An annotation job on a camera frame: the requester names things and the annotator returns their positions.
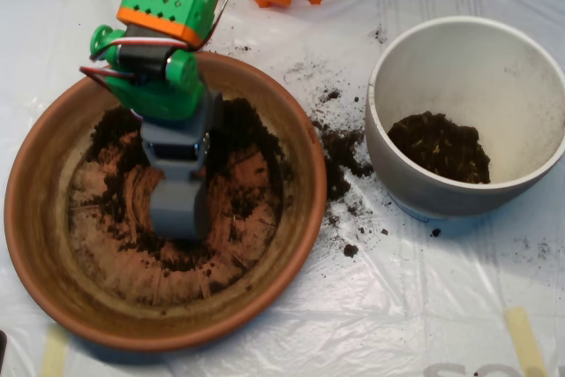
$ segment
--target cable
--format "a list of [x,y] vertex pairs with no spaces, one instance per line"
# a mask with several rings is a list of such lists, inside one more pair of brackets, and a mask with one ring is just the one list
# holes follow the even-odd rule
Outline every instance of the cable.
[[118,45],[136,45],[136,46],[171,46],[180,49],[188,49],[188,45],[184,41],[172,39],[169,37],[119,37],[114,41],[96,50],[91,56],[91,61],[102,59],[102,55],[112,46]]
[[100,78],[100,76],[105,77],[117,77],[119,79],[133,79],[135,78],[135,74],[133,72],[121,72],[111,70],[110,68],[95,68],[93,66],[81,66],[79,71],[85,74],[90,79],[93,79],[96,83],[104,87],[106,90],[109,90],[106,81]]

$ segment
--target dirt clump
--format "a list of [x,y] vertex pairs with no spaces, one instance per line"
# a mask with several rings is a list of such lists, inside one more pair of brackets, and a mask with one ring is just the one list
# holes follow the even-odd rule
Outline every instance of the dirt clump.
[[343,248],[343,254],[345,256],[347,256],[348,258],[353,258],[355,255],[357,255],[359,248],[356,247],[355,245],[345,245],[345,247]]
[[370,163],[361,164],[355,159],[355,146],[361,143],[364,137],[360,130],[321,131],[321,142],[326,150],[325,162],[330,201],[341,199],[351,188],[345,180],[343,168],[349,169],[355,177],[368,177],[373,173],[373,166]]

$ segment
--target white pot rim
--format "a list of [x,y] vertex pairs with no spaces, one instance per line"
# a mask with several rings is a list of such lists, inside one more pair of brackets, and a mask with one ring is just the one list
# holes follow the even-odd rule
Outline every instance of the white pot rim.
[[534,48],[536,51],[538,51],[538,53],[543,58],[545,58],[545,60],[551,65],[553,71],[555,72],[555,75],[557,76],[557,78],[561,82],[561,85],[565,87],[565,75],[563,74],[561,67],[557,64],[557,61],[555,61],[555,59],[549,54],[549,52],[547,52],[547,50],[544,47],[542,47],[539,43],[534,41],[527,34],[521,32],[519,30],[516,30],[514,27],[507,26],[506,24],[502,24],[500,22],[497,22],[497,21],[494,21],[494,20],[491,20],[491,19],[485,19],[485,18],[479,18],[479,17],[457,16],[457,17],[445,17],[445,18],[431,19],[429,21],[426,21],[422,24],[419,24],[419,25],[411,28],[410,30],[402,33],[400,36],[398,36],[396,39],[394,39],[387,46],[387,48],[382,53],[382,55],[380,55],[380,58],[377,61],[377,64],[373,68],[373,72],[371,73],[371,78],[369,79],[369,86],[367,88],[367,104],[368,104],[369,110],[371,111],[371,116],[373,118],[373,121],[376,124],[377,130],[379,131],[381,137],[387,143],[388,148],[390,148],[398,158],[400,158],[406,165],[411,167],[413,170],[415,170],[419,174],[426,176],[426,177],[434,180],[437,183],[440,183],[440,184],[443,184],[443,185],[448,185],[448,186],[451,186],[451,187],[456,187],[456,188],[459,188],[459,189],[477,191],[477,192],[479,192],[479,191],[487,191],[488,192],[488,191],[494,191],[494,190],[500,190],[500,189],[509,189],[511,187],[524,185],[524,184],[526,184],[526,183],[528,183],[532,180],[535,180],[535,179],[543,176],[560,160],[560,158],[565,153],[565,134],[563,135],[563,138],[561,139],[561,143],[557,147],[557,149],[555,150],[554,154],[541,167],[537,168],[536,170],[534,170],[530,174],[527,174],[523,177],[516,178],[514,180],[510,180],[510,181],[507,181],[507,182],[504,182],[504,183],[491,183],[491,184],[488,184],[488,185],[475,185],[475,184],[471,184],[471,183],[461,183],[461,182],[458,182],[458,181],[455,181],[455,180],[451,180],[449,178],[440,177],[440,176],[433,174],[432,172],[430,172],[430,171],[428,171],[428,170],[426,170],[422,167],[419,167],[416,163],[411,161],[405,154],[403,154],[398,147],[396,147],[396,145],[392,142],[390,137],[387,135],[387,132],[385,132],[385,130],[382,126],[382,122],[380,121],[379,116],[377,114],[377,107],[376,107],[375,101],[374,101],[375,81],[377,80],[377,77],[378,77],[379,72],[380,72],[380,68],[382,67],[382,64],[384,63],[385,59],[388,57],[388,55],[390,55],[390,53],[400,43],[405,41],[411,35],[413,35],[417,32],[420,32],[422,30],[425,30],[427,28],[433,27],[433,26],[439,26],[439,25],[442,25],[442,24],[453,24],[453,23],[465,23],[465,24],[476,24],[478,26],[489,26],[491,28],[499,29],[499,30],[501,30],[501,31],[503,31],[507,34],[514,35],[517,39],[520,39],[521,41],[530,45],[532,48]]

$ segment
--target table surface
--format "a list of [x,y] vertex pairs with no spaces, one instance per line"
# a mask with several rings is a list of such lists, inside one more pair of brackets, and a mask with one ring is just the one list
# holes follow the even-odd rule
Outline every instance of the table surface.
[[[35,120],[81,78],[94,29],[118,26],[119,2],[0,0],[2,190]],[[362,128],[381,52],[402,31],[455,14],[515,26],[565,64],[560,0],[293,0],[266,10],[230,0],[209,49],[268,73],[332,128]],[[341,97],[322,102],[326,88]],[[368,160],[365,145],[357,155]],[[547,375],[565,375],[565,162],[494,213],[441,223],[437,238],[429,237],[437,225],[390,204],[376,177],[347,178],[350,192],[331,207],[339,224],[322,224],[292,285],[254,321],[200,349],[136,355],[61,336],[27,295],[2,238],[2,376],[519,376],[505,321],[514,307],[529,316]],[[358,216],[348,212],[355,205]],[[353,258],[343,254],[348,243],[359,249]]]

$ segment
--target potting soil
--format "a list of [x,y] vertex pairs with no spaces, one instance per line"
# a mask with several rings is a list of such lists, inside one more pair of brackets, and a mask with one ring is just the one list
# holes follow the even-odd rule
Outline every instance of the potting soil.
[[490,183],[488,163],[478,131],[454,124],[444,114],[412,115],[395,123],[388,136],[422,168],[462,183]]

